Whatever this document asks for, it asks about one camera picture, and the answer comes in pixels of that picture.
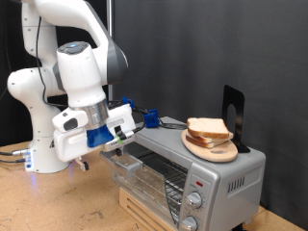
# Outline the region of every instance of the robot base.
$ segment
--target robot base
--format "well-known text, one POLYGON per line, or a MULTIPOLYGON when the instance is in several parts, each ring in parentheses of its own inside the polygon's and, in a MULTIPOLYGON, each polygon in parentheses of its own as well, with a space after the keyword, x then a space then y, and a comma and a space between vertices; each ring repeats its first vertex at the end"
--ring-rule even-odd
POLYGON ((26 171, 37 173, 53 173, 64 170, 69 162, 58 159, 54 145, 54 138, 34 137, 29 143, 31 161, 25 163, 26 171))

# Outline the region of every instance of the wooden block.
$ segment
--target wooden block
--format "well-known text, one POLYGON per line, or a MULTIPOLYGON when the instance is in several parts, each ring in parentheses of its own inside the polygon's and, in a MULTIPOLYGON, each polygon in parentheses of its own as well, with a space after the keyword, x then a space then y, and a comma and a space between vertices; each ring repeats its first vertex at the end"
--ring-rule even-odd
POLYGON ((139 202, 130 193, 119 188, 119 205, 150 231, 175 231, 167 221, 157 216, 147 206, 139 202))

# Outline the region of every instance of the wooden table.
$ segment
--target wooden table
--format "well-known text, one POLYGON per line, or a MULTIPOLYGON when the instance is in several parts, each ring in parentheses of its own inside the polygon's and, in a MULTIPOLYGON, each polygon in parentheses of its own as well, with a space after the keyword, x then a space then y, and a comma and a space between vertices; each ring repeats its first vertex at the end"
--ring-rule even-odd
MULTIPOLYGON (((1 147, 26 148, 28 142, 1 147)), ((0 156, 2 160, 20 157, 0 156)), ((98 151, 84 157, 90 170, 72 162, 57 173, 39 174, 23 164, 0 163, 0 231, 146 230, 118 205, 118 188, 98 151)), ((300 231, 295 225, 260 208, 249 231, 300 231)))

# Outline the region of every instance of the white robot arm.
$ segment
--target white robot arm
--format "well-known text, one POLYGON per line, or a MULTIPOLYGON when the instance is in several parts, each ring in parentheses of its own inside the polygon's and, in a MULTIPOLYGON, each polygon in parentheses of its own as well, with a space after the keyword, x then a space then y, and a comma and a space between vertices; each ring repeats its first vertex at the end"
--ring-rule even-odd
POLYGON ((109 111, 101 88, 123 79, 127 61, 94 9, 83 0, 35 0, 35 4, 44 20, 84 29, 97 44, 92 50, 88 43, 75 41, 57 51, 69 106, 53 118, 59 159, 66 162, 100 147, 110 151, 133 141, 136 126, 130 105, 109 111))
MULTIPOLYGON (((64 91, 69 99, 69 108, 59 114, 57 108, 50 107, 39 99, 43 87, 37 68, 20 70, 10 76, 8 80, 10 93, 29 108, 32 117, 34 128, 34 139, 30 145, 33 148, 32 153, 34 154, 37 151, 36 146, 42 143, 38 141, 48 138, 44 145, 45 149, 53 144, 50 133, 54 129, 49 121, 55 115, 57 116, 53 118, 53 125, 56 128, 54 143, 58 158, 63 162, 100 147, 109 151, 132 141, 134 139, 132 130, 136 127, 130 106, 123 105, 108 110, 106 95, 101 88, 107 84, 119 83, 124 78, 127 71, 126 58, 110 38, 90 4, 83 0, 20 2, 23 3, 25 48, 33 56, 36 54, 39 16, 42 18, 38 57, 42 63, 41 77, 46 85, 45 99, 47 96, 62 94, 64 91), (97 48, 91 49, 85 42, 72 42, 61 46, 57 51, 54 25, 88 31, 97 48)), ((32 167, 26 168, 27 170, 35 170, 40 166, 40 172, 53 172, 67 166, 67 163, 59 163, 52 152, 48 155, 45 153, 37 155, 35 159, 39 161, 32 162, 32 167), (51 161, 49 163, 46 161, 47 156, 54 164, 51 165, 51 161)))

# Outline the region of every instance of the black plate stand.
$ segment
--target black plate stand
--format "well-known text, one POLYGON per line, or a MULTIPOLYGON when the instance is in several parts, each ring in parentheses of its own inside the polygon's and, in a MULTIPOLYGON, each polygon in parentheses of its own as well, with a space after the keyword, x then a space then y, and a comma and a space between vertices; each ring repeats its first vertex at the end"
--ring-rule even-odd
POLYGON ((237 114, 235 134, 232 142, 237 146, 239 153, 248 153, 250 152, 249 148, 241 142, 244 116, 244 95, 240 91, 225 85, 222 103, 222 119, 226 125, 228 121, 228 108, 231 104, 235 107, 237 114))

